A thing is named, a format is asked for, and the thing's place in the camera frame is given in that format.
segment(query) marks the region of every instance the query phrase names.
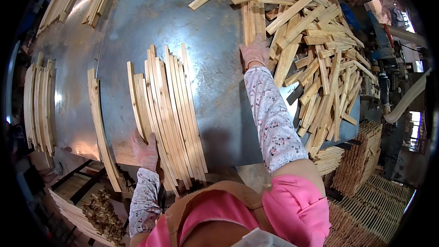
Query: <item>floral pattern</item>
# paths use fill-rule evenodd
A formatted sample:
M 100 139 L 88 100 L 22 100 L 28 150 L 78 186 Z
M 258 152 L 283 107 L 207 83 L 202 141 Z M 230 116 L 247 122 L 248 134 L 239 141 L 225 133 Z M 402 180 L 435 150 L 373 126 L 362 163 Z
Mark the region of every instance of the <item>floral pattern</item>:
M 129 237 L 141 232 L 150 233 L 162 209 L 157 204 L 160 181 L 156 172 L 145 168 L 137 171 L 136 189 L 129 206 Z
M 244 83 L 267 172 L 272 175 L 291 161 L 308 158 L 270 71 L 253 66 L 245 73 Z

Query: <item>pink sleeve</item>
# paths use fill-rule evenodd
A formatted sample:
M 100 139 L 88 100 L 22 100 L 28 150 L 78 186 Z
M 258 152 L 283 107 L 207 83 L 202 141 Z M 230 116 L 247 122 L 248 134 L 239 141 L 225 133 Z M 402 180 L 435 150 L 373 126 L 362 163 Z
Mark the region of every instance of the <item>pink sleeve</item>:
M 319 190 L 296 175 L 271 179 L 273 189 L 264 192 L 264 211 L 277 235 L 298 247 L 321 247 L 329 233 L 329 206 Z

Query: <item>face mask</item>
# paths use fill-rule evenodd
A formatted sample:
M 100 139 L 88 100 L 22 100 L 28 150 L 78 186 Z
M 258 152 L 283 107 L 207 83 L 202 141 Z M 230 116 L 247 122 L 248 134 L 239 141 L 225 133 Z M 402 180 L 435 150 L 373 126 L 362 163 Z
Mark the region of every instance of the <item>face mask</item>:
M 255 228 L 232 247 L 296 247 L 296 245 L 272 233 Z

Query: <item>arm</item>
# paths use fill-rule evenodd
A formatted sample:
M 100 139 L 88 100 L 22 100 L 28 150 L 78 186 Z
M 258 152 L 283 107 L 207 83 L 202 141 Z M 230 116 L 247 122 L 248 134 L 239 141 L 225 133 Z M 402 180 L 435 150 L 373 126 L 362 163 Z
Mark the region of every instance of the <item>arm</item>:
M 273 178 L 279 175 L 301 176 L 312 182 L 325 196 L 320 174 L 308 159 L 270 71 L 263 66 L 268 60 L 265 46 L 266 43 L 259 36 L 249 47 L 240 46 L 246 67 L 249 67 L 244 75 L 244 83 L 265 167 Z
M 136 189 L 129 207 L 129 237 L 130 246 L 137 246 L 155 227 L 155 220 L 161 212 L 157 203 L 160 187 L 157 167 L 158 155 L 155 147 L 155 135 L 149 136 L 150 144 L 147 145 L 140 137 L 137 129 L 131 137 L 133 153 L 140 162 L 137 171 Z

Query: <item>glove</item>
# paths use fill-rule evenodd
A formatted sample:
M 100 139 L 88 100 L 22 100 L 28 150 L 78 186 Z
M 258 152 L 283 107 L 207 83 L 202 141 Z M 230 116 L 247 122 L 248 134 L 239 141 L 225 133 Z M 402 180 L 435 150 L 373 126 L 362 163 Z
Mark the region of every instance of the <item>glove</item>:
M 151 133 L 147 140 L 149 144 L 145 143 L 139 134 L 139 130 L 136 128 L 134 129 L 134 134 L 131 136 L 131 147 L 140 166 L 156 172 L 158 152 L 155 145 L 155 134 Z
M 268 58 L 270 57 L 270 48 L 267 48 L 267 41 L 262 40 L 263 34 L 258 34 L 255 40 L 248 46 L 239 44 L 242 58 L 245 62 L 245 69 L 249 68 L 249 63 L 252 61 L 260 62 L 263 66 L 266 66 Z

